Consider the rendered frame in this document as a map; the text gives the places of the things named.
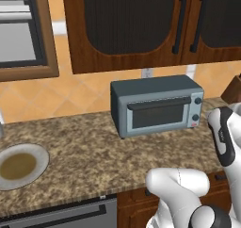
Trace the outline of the grey toaster oven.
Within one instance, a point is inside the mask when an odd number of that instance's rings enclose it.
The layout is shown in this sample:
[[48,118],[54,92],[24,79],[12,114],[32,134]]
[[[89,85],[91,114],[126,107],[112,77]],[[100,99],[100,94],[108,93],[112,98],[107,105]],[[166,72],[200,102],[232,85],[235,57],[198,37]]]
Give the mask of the grey toaster oven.
[[195,122],[192,120],[192,116],[198,114],[201,119],[202,107],[202,102],[196,105],[194,101],[198,97],[203,100],[203,94],[203,88],[185,74],[113,81],[110,84],[111,116],[120,138],[166,132],[129,134],[127,132],[127,105],[189,96],[191,104],[188,111],[187,127],[178,129],[194,128],[200,124],[200,120]]

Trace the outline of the toaster oven glass door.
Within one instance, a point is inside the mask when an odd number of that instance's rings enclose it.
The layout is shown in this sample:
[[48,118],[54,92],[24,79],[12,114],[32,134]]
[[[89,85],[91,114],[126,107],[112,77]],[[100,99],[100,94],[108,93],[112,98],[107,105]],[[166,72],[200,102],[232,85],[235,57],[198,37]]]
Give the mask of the toaster oven glass door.
[[144,134],[187,127],[190,104],[141,110],[127,108],[127,132]]

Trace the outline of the wooden cupboard door dark panel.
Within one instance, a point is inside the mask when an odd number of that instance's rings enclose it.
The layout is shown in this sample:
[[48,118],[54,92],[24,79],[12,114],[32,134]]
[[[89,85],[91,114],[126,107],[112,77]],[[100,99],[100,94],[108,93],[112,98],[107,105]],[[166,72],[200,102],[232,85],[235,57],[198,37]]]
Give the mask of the wooden cupboard door dark panel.
[[189,6],[175,55],[179,0],[64,0],[72,72],[179,65]]
[[200,0],[191,0],[183,64],[241,60],[241,0],[207,0],[196,53],[190,52],[201,9]]

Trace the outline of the wooden drawer front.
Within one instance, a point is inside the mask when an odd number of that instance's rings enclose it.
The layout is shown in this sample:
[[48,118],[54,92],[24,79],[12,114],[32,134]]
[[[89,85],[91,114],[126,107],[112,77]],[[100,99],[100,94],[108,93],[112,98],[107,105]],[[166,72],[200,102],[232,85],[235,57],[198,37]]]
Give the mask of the wooden drawer front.
[[118,198],[118,207],[123,207],[126,205],[134,205],[134,204],[141,204],[141,203],[148,203],[158,201],[158,198],[151,194],[151,196],[145,195],[145,187],[123,191],[117,195]]
[[210,181],[210,189],[207,193],[208,196],[218,196],[218,195],[227,195],[230,196],[230,188],[228,179],[225,180],[216,180],[216,174],[225,174],[224,171],[212,172],[208,175]]

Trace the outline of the wooden knife block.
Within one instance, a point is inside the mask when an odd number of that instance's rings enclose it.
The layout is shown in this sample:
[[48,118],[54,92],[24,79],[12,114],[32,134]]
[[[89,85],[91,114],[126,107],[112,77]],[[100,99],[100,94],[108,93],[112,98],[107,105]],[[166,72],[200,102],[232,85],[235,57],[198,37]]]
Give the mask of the wooden knife block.
[[241,102],[241,74],[236,75],[221,94],[221,99],[227,104]]

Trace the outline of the white plate brown centre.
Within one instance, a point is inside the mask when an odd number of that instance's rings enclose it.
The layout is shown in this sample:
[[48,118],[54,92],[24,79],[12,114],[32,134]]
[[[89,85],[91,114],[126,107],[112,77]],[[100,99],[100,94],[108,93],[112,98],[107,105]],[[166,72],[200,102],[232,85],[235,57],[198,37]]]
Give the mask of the white plate brown centre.
[[13,190],[37,180],[47,169],[49,153],[40,145],[17,144],[0,152],[0,190]]

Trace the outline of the grey metal object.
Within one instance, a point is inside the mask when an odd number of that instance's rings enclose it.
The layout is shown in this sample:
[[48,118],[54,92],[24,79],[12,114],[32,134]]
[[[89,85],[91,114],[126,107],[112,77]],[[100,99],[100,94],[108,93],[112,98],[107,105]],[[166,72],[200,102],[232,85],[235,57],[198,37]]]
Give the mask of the grey metal object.
[[4,118],[2,110],[0,109],[0,138],[4,136]]

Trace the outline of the grey dishwasher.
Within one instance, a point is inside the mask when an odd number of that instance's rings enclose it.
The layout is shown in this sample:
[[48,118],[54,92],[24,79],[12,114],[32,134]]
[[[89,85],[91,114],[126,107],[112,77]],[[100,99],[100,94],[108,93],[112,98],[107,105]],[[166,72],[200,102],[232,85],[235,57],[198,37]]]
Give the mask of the grey dishwasher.
[[0,228],[117,228],[117,195],[2,217]]

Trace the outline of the wooden framed window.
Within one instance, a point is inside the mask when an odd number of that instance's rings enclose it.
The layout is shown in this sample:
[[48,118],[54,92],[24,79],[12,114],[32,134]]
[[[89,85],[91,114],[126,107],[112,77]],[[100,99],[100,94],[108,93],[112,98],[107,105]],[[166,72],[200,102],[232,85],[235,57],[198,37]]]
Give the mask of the wooden framed window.
[[0,82],[58,76],[48,0],[0,0]]

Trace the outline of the white wall outlet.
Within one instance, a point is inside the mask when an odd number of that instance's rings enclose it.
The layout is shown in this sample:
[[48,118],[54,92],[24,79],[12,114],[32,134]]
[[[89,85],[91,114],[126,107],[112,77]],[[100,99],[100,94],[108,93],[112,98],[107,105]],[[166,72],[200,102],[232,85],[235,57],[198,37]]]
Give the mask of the white wall outlet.
[[153,69],[152,68],[144,68],[141,70],[141,77],[142,78],[151,78],[153,76]]
[[190,77],[191,79],[194,78],[195,72],[196,72],[197,65],[191,64],[186,67],[186,75]]

